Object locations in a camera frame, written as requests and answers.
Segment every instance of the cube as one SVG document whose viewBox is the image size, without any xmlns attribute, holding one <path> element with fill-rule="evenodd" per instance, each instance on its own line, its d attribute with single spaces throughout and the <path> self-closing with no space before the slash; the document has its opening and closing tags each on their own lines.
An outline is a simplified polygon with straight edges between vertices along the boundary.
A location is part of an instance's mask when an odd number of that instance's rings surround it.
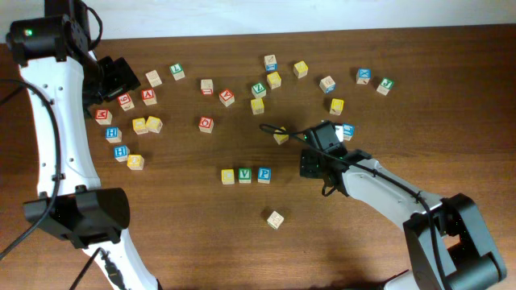
<svg viewBox="0 0 516 290">
<path fill-rule="evenodd" d="M 223 169 L 222 170 L 222 180 L 223 184 L 235 184 L 235 172 L 233 169 Z"/>
<path fill-rule="evenodd" d="M 229 89 L 224 89 L 219 95 L 218 99 L 228 107 L 235 102 L 235 95 Z"/>
<path fill-rule="evenodd" d="M 273 214 L 271 214 L 270 217 L 267 219 L 267 223 L 269 226 L 271 226 L 274 230 L 279 229 L 281 226 L 281 223 L 283 223 L 285 219 L 276 211 L 273 211 Z"/>
<path fill-rule="evenodd" d="M 285 143 L 285 142 L 287 142 L 289 140 L 289 136 L 288 135 L 281 135 L 281 134 L 274 134 L 274 139 L 276 140 L 278 145 L 282 145 L 283 143 Z"/>
<path fill-rule="evenodd" d="M 185 77 L 185 71 L 183 71 L 183 67 L 180 64 L 171 65 L 170 72 L 176 81 Z"/>
<path fill-rule="evenodd" d="M 142 90 L 142 100 L 144 100 L 145 105 L 155 105 L 158 103 L 156 98 L 156 93 L 154 93 L 154 89 L 144 89 Z"/>
<path fill-rule="evenodd" d="M 132 129 L 138 135 L 148 133 L 147 126 L 145 126 L 145 118 L 136 118 L 132 120 Z"/>
<path fill-rule="evenodd" d="M 131 96 L 129 93 L 125 93 L 117 98 L 119 100 L 119 104 L 123 110 L 130 110 L 135 107 L 135 104 L 132 103 Z"/>
<path fill-rule="evenodd" d="M 109 127 L 106 129 L 106 140 L 110 143 L 122 142 L 122 131 L 117 127 Z"/>
<path fill-rule="evenodd" d="M 277 62 L 276 62 L 276 56 L 270 55 L 265 56 L 265 71 L 266 72 L 273 72 L 277 70 Z"/>
<path fill-rule="evenodd" d="M 251 109 L 253 114 L 263 114 L 265 112 L 264 100 L 261 98 L 251 100 Z"/>
<path fill-rule="evenodd" d="M 387 77 L 384 77 L 384 79 L 381 80 L 380 85 L 378 85 L 377 92 L 386 96 L 387 93 L 393 88 L 393 86 L 394 81 L 388 79 Z"/>
<path fill-rule="evenodd" d="M 267 75 L 267 83 L 268 86 L 271 87 L 271 89 L 279 88 L 281 87 L 281 77 L 280 74 L 277 72 L 273 72 Z"/>
<path fill-rule="evenodd" d="M 293 66 L 293 74 L 295 74 L 298 79 L 308 74 L 308 65 L 306 65 L 305 61 L 302 60 Z"/>
<path fill-rule="evenodd" d="M 161 128 L 163 127 L 163 122 L 159 118 L 149 116 L 145 123 L 145 127 L 151 132 L 160 133 Z"/>
<path fill-rule="evenodd" d="M 342 124 L 344 140 L 349 141 L 355 133 L 355 126 L 349 124 Z"/>
<path fill-rule="evenodd" d="M 127 161 L 129 153 L 129 148 L 127 148 L 125 145 L 117 146 L 114 148 L 114 158 L 119 162 Z"/>
<path fill-rule="evenodd" d="M 358 72 L 356 72 L 356 83 L 358 85 L 366 85 L 371 80 L 371 69 L 369 68 L 359 68 Z"/>
<path fill-rule="evenodd" d="M 239 168 L 239 183 L 251 183 L 250 168 Z"/>
<path fill-rule="evenodd" d="M 97 110 L 95 111 L 95 120 L 101 125 L 111 125 L 111 119 L 113 115 L 109 110 Z"/>
<path fill-rule="evenodd" d="M 129 155 L 127 157 L 127 166 L 131 170 L 143 170 L 144 162 L 145 160 L 141 155 Z"/>
<path fill-rule="evenodd" d="M 260 168 L 258 169 L 258 182 L 259 183 L 271 183 L 271 168 Z"/>
<path fill-rule="evenodd" d="M 201 121 L 199 122 L 199 130 L 204 133 L 211 133 L 213 130 L 214 122 L 212 118 L 201 117 Z"/>
<path fill-rule="evenodd" d="M 340 99 L 331 100 L 330 114 L 340 116 L 343 108 L 344 108 L 344 100 L 340 100 Z"/>
<path fill-rule="evenodd" d="M 212 80 L 201 80 L 201 93 L 205 96 L 213 94 L 213 81 Z"/>
<path fill-rule="evenodd" d="M 328 76 L 321 80 L 321 82 L 319 83 L 319 87 L 322 89 L 324 93 L 329 93 L 335 89 L 335 82 L 330 76 Z"/>
<path fill-rule="evenodd" d="M 255 96 L 255 98 L 265 97 L 267 94 L 267 90 L 265 89 L 265 86 L 261 83 L 258 83 L 256 85 L 253 85 L 251 87 L 252 95 Z"/>
<path fill-rule="evenodd" d="M 158 72 L 156 70 L 145 73 L 145 76 L 147 77 L 148 82 L 151 84 L 151 87 L 153 87 L 153 88 L 155 86 L 163 84 L 161 82 L 160 76 L 158 76 Z"/>
</svg>

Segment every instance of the white wall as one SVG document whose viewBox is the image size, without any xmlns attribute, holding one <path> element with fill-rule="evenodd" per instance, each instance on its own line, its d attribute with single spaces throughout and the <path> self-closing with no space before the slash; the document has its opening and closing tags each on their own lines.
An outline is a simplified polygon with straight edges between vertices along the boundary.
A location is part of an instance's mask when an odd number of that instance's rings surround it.
<svg viewBox="0 0 516 290">
<path fill-rule="evenodd" d="M 44 0 L 0 0 L 0 34 Z M 104 39 L 516 23 L 516 0 L 85 0 Z M 98 27 L 90 17 L 92 38 Z"/>
</svg>

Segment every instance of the wooden cube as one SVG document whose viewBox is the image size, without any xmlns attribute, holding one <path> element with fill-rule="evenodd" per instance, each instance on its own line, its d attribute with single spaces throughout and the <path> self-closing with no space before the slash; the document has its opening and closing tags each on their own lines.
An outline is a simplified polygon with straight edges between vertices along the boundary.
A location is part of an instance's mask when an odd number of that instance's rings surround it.
<svg viewBox="0 0 516 290">
<path fill-rule="evenodd" d="M 163 127 L 163 122 L 159 118 L 149 116 L 145 123 L 145 127 L 151 132 L 160 133 L 161 128 Z"/>
<path fill-rule="evenodd" d="M 340 116 L 343 108 L 344 108 L 344 100 L 340 100 L 340 99 L 331 100 L 330 114 Z"/>
<path fill-rule="evenodd" d="M 170 72 L 172 73 L 172 76 L 176 81 L 179 81 L 180 79 L 185 77 L 185 71 L 183 70 L 183 67 L 180 64 L 171 65 Z"/>
<path fill-rule="evenodd" d="M 271 89 L 279 88 L 281 87 L 281 77 L 280 74 L 277 72 L 273 72 L 267 75 L 267 83 L 268 86 L 271 87 Z"/>
<path fill-rule="evenodd" d="M 355 134 L 355 126 L 349 124 L 342 124 L 343 128 L 343 139 L 346 141 L 350 141 Z"/>
<path fill-rule="evenodd" d="M 119 100 L 119 104 L 123 110 L 130 110 L 135 107 L 135 104 L 132 103 L 131 96 L 129 93 L 125 93 L 117 98 Z"/>
<path fill-rule="evenodd" d="M 283 223 L 285 219 L 276 211 L 273 211 L 273 214 L 271 214 L 270 217 L 267 219 L 267 223 L 269 226 L 271 226 L 274 230 L 277 230 L 280 228 L 281 223 Z"/>
<path fill-rule="evenodd" d="M 303 61 L 303 60 L 296 63 L 293 66 L 293 73 L 298 78 L 305 77 L 308 74 L 308 65 L 306 65 L 305 61 Z"/>
<path fill-rule="evenodd" d="M 259 183 L 271 183 L 271 168 L 260 168 L 258 169 L 258 182 Z"/>
<path fill-rule="evenodd" d="M 129 155 L 127 157 L 127 166 L 131 170 L 143 170 L 144 162 L 145 160 L 141 155 Z"/>
<path fill-rule="evenodd" d="M 127 161 L 129 154 L 129 148 L 127 148 L 125 145 L 117 146 L 114 148 L 114 158 L 119 162 Z"/>
<path fill-rule="evenodd" d="M 213 81 L 212 80 L 201 80 L 201 92 L 203 95 L 213 94 Z"/>
<path fill-rule="evenodd" d="M 235 102 L 235 95 L 229 89 L 224 89 L 219 95 L 218 99 L 228 107 Z"/>
<path fill-rule="evenodd" d="M 389 91 L 393 88 L 393 86 L 394 86 L 394 81 L 388 79 L 387 77 L 384 77 L 384 79 L 381 80 L 380 85 L 378 85 L 377 92 L 386 96 L 387 93 L 389 93 Z"/>
<path fill-rule="evenodd" d="M 258 83 L 256 85 L 253 85 L 251 87 L 252 95 L 255 96 L 255 98 L 265 97 L 267 94 L 267 90 L 265 89 L 265 86 L 261 83 Z"/>
<path fill-rule="evenodd" d="M 358 85 L 366 85 L 371 80 L 371 69 L 369 68 L 359 68 L 358 72 L 356 72 L 356 83 Z"/>
<path fill-rule="evenodd" d="M 148 129 L 145 126 L 145 118 L 136 118 L 132 120 L 132 128 L 138 135 L 148 133 Z"/>
<path fill-rule="evenodd" d="M 154 93 L 154 89 L 144 89 L 142 90 L 142 100 L 145 105 L 150 106 L 158 103 L 158 99 L 156 98 L 156 93 Z"/>
<path fill-rule="evenodd" d="M 235 172 L 233 169 L 223 169 L 221 175 L 223 184 L 235 184 Z"/>
<path fill-rule="evenodd" d="M 97 110 L 95 111 L 95 120 L 101 125 L 111 125 L 113 115 L 109 110 Z"/>
<path fill-rule="evenodd" d="M 145 73 L 145 76 L 147 77 L 148 82 L 151 83 L 151 87 L 153 87 L 153 88 L 155 86 L 163 84 L 161 82 L 160 76 L 158 76 L 158 72 L 156 70 Z"/>
<path fill-rule="evenodd" d="M 251 109 L 253 114 L 263 114 L 265 112 L 264 100 L 261 98 L 251 100 Z"/>
<path fill-rule="evenodd" d="M 265 71 L 266 72 L 273 72 L 273 71 L 277 70 L 276 56 L 274 56 L 274 55 L 265 56 L 264 62 L 265 62 Z"/>
<path fill-rule="evenodd" d="M 199 122 L 199 130 L 204 133 L 211 133 L 213 130 L 214 122 L 212 118 L 201 117 Z"/>
<path fill-rule="evenodd" d="M 274 139 L 276 140 L 278 145 L 282 145 L 283 143 L 285 143 L 285 142 L 287 142 L 289 140 L 289 136 L 288 135 L 281 135 L 281 134 L 274 134 Z"/>
<path fill-rule="evenodd" d="M 239 183 L 251 183 L 251 169 L 239 168 Z"/>
<path fill-rule="evenodd" d="M 122 142 L 122 131 L 117 127 L 109 127 L 106 129 L 106 140 L 110 143 Z"/>
<path fill-rule="evenodd" d="M 335 89 L 335 82 L 330 76 L 328 76 L 321 80 L 319 87 L 324 93 L 329 93 Z"/>
</svg>

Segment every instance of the wooden table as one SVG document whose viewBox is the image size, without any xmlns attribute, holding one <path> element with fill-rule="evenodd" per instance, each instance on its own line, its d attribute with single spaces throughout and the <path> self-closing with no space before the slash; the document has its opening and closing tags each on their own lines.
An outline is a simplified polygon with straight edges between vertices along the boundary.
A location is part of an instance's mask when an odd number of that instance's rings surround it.
<svg viewBox="0 0 516 290">
<path fill-rule="evenodd" d="M 104 126 L 86 120 L 91 155 L 103 188 L 122 187 L 131 205 L 130 232 L 140 256 L 165 289 L 330 288 L 386 280 L 410 268 L 404 234 L 365 204 L 341 194 L 322 197 L 322 181 L 299 176 L 303 146 L 278 146 L 258 125 L 301 130 L 322 119 L 356 126 L 350 149 L 361 148 L 393 173 L 432 193 L 465 193 L 479 206 L 505 259 L 509 278 L 494 287 L 514 289 L 516 278 L 516 26 L 338 31 L 179 39 L 103 41 L 99 57 L 123 56 L 142 85 L 135 109 L 108 108 L 123 143 L 145 158 L 132 172 L 113 158 Z M 263 57 L 275 54 L 282 84 L 268 90 L 265 113 L 253 116 L 251 85 L 265 82 Z M 18 77 L 6 46 L 1 78 Z M 304 60 L 298 80 L 293 64 Z M 175 81 L 169 65 L 181 63 Z M 359 67 L 371 68 L 369 85 L 356 85 Z M 139 92 L 156 69 L 163 85 L 158 104 Z M 332 76 L 336 91 L 318 87 Z M 375 87 L 395 81 L 388 96 Z M 215 92 L 229 88 L 236 102 L 200 93 L 211 78 Z M 12 90 L 2 87 L 1 95 Z M 328 114 L 333 97 L 345 100 L 341 116 Z M 131 120 L 164 122 L 160 134 L 136 135 Z M 201 116 L 214 118 L 213 134 L 199 132 Z M 31 108 L 21 95 L 0 108 L 0 245 L 27 228 L 24 201 L 36 199 L 38 152 Z M 260 166 L 271 184 L 257 184 Z M 251 167 L 252 184 L 222 185 L 224 168 Z M 265 218 L 285 217 L 278 231 Z M 0 288 L 68 288 L 87 257 L 69 242 L 36 231 L 0 267 Z M 82 289 L 107 289 L 92 267 Z"/>
</svg>

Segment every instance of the wooden block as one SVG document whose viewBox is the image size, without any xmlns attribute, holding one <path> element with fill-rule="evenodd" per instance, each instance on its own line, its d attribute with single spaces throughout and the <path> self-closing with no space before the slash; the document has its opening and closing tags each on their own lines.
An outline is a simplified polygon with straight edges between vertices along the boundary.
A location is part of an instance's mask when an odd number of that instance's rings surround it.
<svg viewBox="0 0 516 290">
<path fill-rule="evenodd" d="M 355 126 L 349 124 L 342 124 L 343 128 L 343 139 L 349 141 L 352 139 L 353 134 L 355 134 Z"/>
<path fill-rule="evenodd" d="M 125 93 L 117 98 L 119 100 L 119 104 L 123 110 L 130 110 L 135 107 L 135 104 L 132 103 L 131 96 L 129 93 Z"/>
<path fill-rule="evenodd" d="M 228 107 L 235 102 L 235 95 L 229 89 L 224 89 L 219 95 L 218 99 Z"/>
<path fill-rule="evenodd" d="M 122 142 L 122 131 L 117 127 L 109 127 L 106 129 L 106 140 L 110 143 Z"/>
<path fill-rule="evenodd" d="M 145 160 L 141 155 L 129 155 L 127 157 L 127 166 L 131 170 L 143 170 L 144 162 Z"/>
<path fill-rule="evenodd" d="M 384 77 L 384 79 L 381 80 L 380 85 L 378 85 L 377 92 L 386 96 L 387 93 L 389 93 L 389 91 L 393 88 L 393 86 L 394 86 L 394 81 L 388 79 L 387 77 Z"/>
<path fill-rule="evenodd" d="M 283 143 L 287 142 L 289 140 L 289 136 L 288 135 L 279 135 L 279 134 L 274 134 L 274 139 L 276 140 L 277 144 L 278 145 L 282 145 Z"/>
<path fill-rule="evenodd" d="M 172 73 L 172 76 L 176 81 L 179 81 L 180 79 L 185 77 L 185 71 L 183 70 L 183 67 L 180 64 L 171 65 L 170 72 Z"/>
<path fill-rule="evenodd" d="M 156 98 L 156 93 L 154 93 L 154 89 L 144 89 L 142 90 L 142 100 L 144 100 L 145 105 L 155 105 L 158 103 L 158 99 Z"/>
<path fill-rule="evenodd" d="M 344 100 L 340 100 L 340 99 L 331 100 L 330 114 L 340 116 L 343 108 L 344 108 Z"/>
<path fill-rule="evenodd" d="M 138 135 L 148 133 L 148 129 L 145 126 L 145 118 L 136 118 L 132 120 L 132 128 Z"/>
<path fill-rule="evenodd" d="M 280 228 L 281 223 L 283 223 L 285 219 L 276 211 L 273 211 L 273 214 L 271 214 L 270 217 L 267 219 L 267 223 L 269 226 L 271 226 L 274 230 L 277 230 Z"/>
<path fill-rule="evenodd" d="M 251 109 L 253 114 L 263 114 L 265 112 L 264 100 L 261 98 L 251 100 Z"/>
<path fill-rule="evenodd" d="M 95 111 L 95 120 L 101 125 L 111 125 L 113 115 L 109 110 L 97 110 Z"/>
<path fill-rule="evenodd" d="M 277 70 L 276 56 L 274 56 L 274 55 L 265 56 L 264 62 L 265 62 L 265 71 L 266 72 L 273 72 L 273 71 Z"/>
<path fill-rule="evenodd" d="M 366 85 L 371 80 L 371 69 L 369 68 L 359 68 L 358 72 L 356 72 L 356 83 L 358 85 Z"/>
<path fill-rule="evenodd" d="M 160 76 L 158 75 L 158 72 L 156 70 L 145 73 L 145 76 L 147 77 L 148 82 L 151 83 L 151 87 L 153 87 L 153 88 L 155 86 L 163 84 L 161 82 Z"/>
<path fill-rule="evenodd" d="M 265 97 L 267 94 L 267 90 L 265 89 L 265 86 L 262 83 L 258 83 L 256 85 L 253 85 L 251 87 L 251 93 L 255 98 Z"/>
<path fill-rule="evenodd" d="M 221 175 L 223 184 L 235 184 L 235 172 L 233 169 L 223 169 Z"/>
<path fill-rule="evenodd" d="M 268 86 L 271 87 L 271 89 L 279 88 L 281 87 L 281 77 L 280 74 L 277 72 L 273 72 L 267 75 L 267 83 Z"/>
<path fill-rule="evenodd" d="M 212 80 L 201 80 L 201 93 L 203 95 L 213 94 L 213 81 Z"/>
<path fill-rule="evenodd" d="M 127 161 L 129 154 L 129 148 L 127 148 L 125 145 L 117 146 L 114 148 L 114 158 L 119 162 Z"/>
<path fill-rule="evenodd" d="M 271 168 L 260 168 L 258 169 L 258 182 L 259 183 L 271 183 Z"/>
<path fill-rule="evenodd" d="M 240 183 L 251 183 L 251 169 L 250 168 L 239 168 L 239 182 Z"/>
<path fill-rule="evenodd" d="M 298 78 L 305 77 L 308 74 L 308 65 L 306 65 L 305 61 L 303 61 L 303 60 L 298 62 L 298 63 L 296 63 L 293 66 L 293 73 Z"/>
<path fill-rule="evenodd" d="M 335 89 L 335 82 L 330 76 L 328 76 L 321 80 L 321 82 L 319 83 L 319 87 L 322 89 L 324 93 L 329 93 Z"/>
<path fill-rule="evenodd" d="M 151 132 L 160 133 L 161 128 L 163 127 L 163 122 L 159 118 L 149 116 L 145 123 L 145 127 Z"/>
<path fill-rule="evenodd" d="M 199 130 L 204 133 L 211 133 L 214 125 L 215 124 L 212 118 L 201 117 L 201 121 L 199 122 Z"/>
</svg>

